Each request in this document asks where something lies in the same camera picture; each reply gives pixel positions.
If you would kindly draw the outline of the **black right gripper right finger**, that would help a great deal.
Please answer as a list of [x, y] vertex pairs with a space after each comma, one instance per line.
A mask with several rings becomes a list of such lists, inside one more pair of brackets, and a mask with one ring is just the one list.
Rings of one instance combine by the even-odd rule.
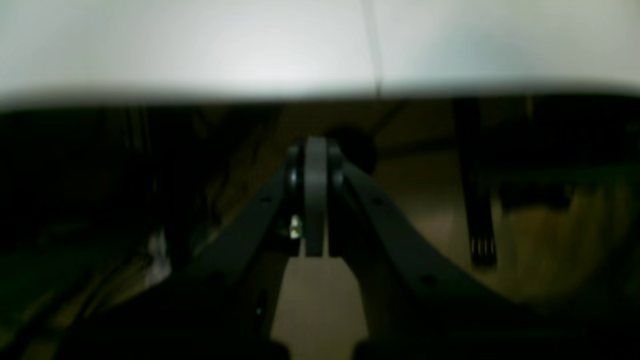
[[358, 281], [355, 360], [596, 360], [598, 339], [492, 291], [439, 253], [336, 142], [320, 139], [329, 253]]

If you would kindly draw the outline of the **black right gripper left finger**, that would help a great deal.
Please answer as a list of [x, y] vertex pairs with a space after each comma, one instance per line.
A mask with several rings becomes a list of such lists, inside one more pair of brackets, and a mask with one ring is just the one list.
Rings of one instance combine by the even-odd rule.
[[270, 339], [290, 257], [301, 248], [310, 139], [185, 268], [74, 325], [56, 360], [288, 360]]

